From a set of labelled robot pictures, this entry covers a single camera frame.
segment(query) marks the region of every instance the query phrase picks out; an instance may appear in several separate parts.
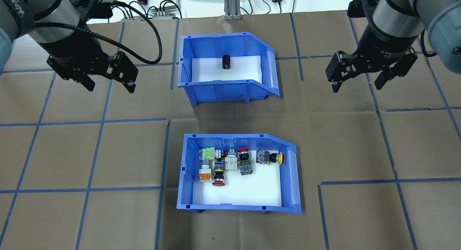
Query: blue bin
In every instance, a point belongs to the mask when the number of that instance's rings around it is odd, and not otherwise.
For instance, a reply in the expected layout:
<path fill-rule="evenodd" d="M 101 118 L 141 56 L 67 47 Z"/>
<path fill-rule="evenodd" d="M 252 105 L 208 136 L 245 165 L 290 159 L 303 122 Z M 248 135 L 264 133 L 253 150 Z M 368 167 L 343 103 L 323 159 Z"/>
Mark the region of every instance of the blue bin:
<path fill-rule="evenodd" d="M 260 56 L 262 83 L 255 80 L 192 81 L 192 58 Z M 186 91 L 191 104 L 215 101 L 264 99 L 269 94 L 280 97 L 274 49 L 252 33 L 195 35 L 181 37 L 178 86 Z"/>
<path fill-rule="evenodd" d="M 207 147 L 216 149 L 248 147 L 250 150 L 276 150 L 283 153 L 283 163 L 280 166 L 277 164 L 280 169 L 281 206 L 233 205 L 226 202 L 193 204 L 194 181 L 200 184 L 198 182 L 198 170 L 201 168 L 199 149 Z M 198 213 L 205 209 L 225 209 L 255 210 L 261 214 L 267 211 L 301 214 L 296 146 L 267 134 L 185 134 L 176 208 Z"/>

